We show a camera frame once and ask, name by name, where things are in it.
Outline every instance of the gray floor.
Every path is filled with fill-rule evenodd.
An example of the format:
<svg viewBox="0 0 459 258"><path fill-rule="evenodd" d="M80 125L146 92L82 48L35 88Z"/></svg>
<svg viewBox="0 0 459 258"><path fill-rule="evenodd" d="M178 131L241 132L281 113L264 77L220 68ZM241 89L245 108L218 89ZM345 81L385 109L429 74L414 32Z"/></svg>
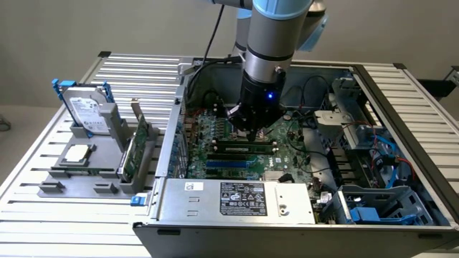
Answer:
<svg viewBox="0 0 459 258"><path fill-rule="evenodd" d="M0 106L0 113L11 123L11 129L0 132L0 182L13 170L55 111L53 107Z"/></svg>

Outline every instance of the power supply label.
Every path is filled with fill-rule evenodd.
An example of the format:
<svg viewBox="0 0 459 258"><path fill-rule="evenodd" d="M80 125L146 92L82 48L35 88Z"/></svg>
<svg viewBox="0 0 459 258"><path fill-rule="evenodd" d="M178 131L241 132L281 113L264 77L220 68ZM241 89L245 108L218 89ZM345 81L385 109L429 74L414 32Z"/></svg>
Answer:
<svg viewBox="0 0 459 258"><path fill-rule="evenodd" d="M220 183L220 213L225 216L266 216L262 183Z"/></svg>

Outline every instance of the aluminum slatted table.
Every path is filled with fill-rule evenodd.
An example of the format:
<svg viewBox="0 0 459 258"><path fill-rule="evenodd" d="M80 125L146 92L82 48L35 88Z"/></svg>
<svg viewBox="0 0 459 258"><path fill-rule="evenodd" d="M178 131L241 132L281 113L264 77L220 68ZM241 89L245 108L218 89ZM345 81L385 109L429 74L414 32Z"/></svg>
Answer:
<svg viewBox="0 0 459 258"><path fill-rule="evenodd" d="M81 82L108 81L121 117L134 122L130 98L153 126L166 126L180 57L112 54L97 58ZM405 70L392 64L362 64L434 164L459 192L459 127ZM70 138L70 117L61 107L0 187L0 256L149 257L130 229L145 207L125 199L39 198L47 176ZM145 191L150 189L160 143Z"/></svg>

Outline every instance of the circuit board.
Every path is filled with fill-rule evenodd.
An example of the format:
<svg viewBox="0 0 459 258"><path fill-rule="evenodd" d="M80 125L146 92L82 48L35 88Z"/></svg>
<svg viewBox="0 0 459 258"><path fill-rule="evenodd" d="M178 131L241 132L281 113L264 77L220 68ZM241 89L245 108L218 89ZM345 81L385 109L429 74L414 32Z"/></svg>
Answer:
<svg viewBox="0 0 459 258"><path fill-rule="evenodd" d="M254 142L248 142L245 133L208 110L186 117L185 128L188 178L276 181L290 174L294 183L310 181L310 175L301 171L306 170L306 155L289 145L305 150L298 125L289 115L257 133Z"/></svg>
<svg viewBox="0 0 459 258"><path fill-rule="evenodd" d="M138 116L138 125L134 136L130 139L126 151L126 159L122 163L122 174L133 178L138 171L141 159L144 157L145 142L148 137L148 123L142 115Z"/></svg>

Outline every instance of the sticker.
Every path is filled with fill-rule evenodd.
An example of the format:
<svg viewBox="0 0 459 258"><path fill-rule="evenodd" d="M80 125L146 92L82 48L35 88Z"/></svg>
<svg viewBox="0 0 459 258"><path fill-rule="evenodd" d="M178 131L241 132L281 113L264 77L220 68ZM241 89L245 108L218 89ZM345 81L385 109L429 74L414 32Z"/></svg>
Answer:
<svg viewBox="0 0 459 258"><path fill-rule="evenodd" d="M262 183L220 183L220 213L224 216L266 216Z"/></svg>
<svg viewBox="0 0 459 258"><path fill-rule="evenodd" d="M185 191L202 191L204 182L185 182Z"/></svg>
<svg viewBox="0 0 459 258"><path fill-rule="evenodd" d="M98 103L92 98L70 98L74 114L82 127L93 134L109 133L104 118L98 115Z"/></svg>

